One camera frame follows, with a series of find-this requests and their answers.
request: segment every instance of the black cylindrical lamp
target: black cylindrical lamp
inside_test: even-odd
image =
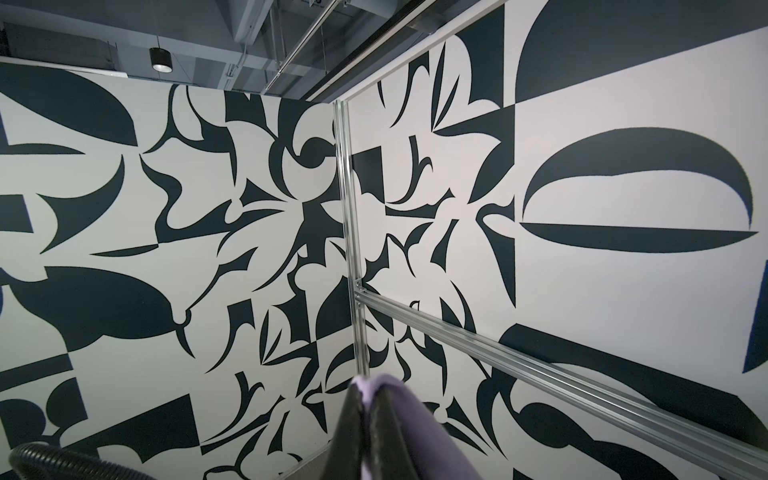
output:
[[[170,52],[163,48],[150,48],[149,58],[152,60],[152,68],[160,73],[171,73],[174,70],[174,64],[170,61]]]

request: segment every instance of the vertical metal post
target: vertical metal post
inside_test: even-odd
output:
[[[366,341],[365,307],[355,300],[355,287],[362,288],[362,256],[357,231],[355,204],[355,179],[352,170],[349,142],[349,110],[345,101],[333,102],[333,118],[336,125],[336,166],[339,169],[339,189],[344,215],[344,239],[346,241],[346,267],[349,280],[349,308],[352,314],[355,364],[360,375],[368,375],[368,342]]]

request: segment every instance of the patterned wall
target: patterned wall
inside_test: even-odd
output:
[[[0,65],[0,478],[275,478],[354,375],[330,105]]]
[[[349,101],[366,287],[768,449],[767,26],[747,0],[510,0],[388,73]],[[520,382],[396,325],[372,312],[372,365],[455,397],[488,478],[706,478],[520,393],[534,422]]]

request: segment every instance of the exposed ceiling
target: exposed ceiling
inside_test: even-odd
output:
[[[0,56],[124,71],[129,77],[260,92],[331,0],[0,0]],[[341,82],[405,51],[475,0],[437,0]],[[331,13],[271,94],[301,98],[360,45],[389,27],[406,0],[345,0]],[[158,73],[148,49],[172,54]],[[344,90],[334,85],[333,92]]]

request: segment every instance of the ceiling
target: ceiling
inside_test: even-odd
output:
[[[258,93],[330,1],[0,0],[0,56]],[[389,28],[396,12],[421,1],[345,0],[270,93],[306,96]],[[332,100],[474,1],[437,0],[317,100]],[[172,54],[171,73],[151,67],[148,49],[158,45]]]

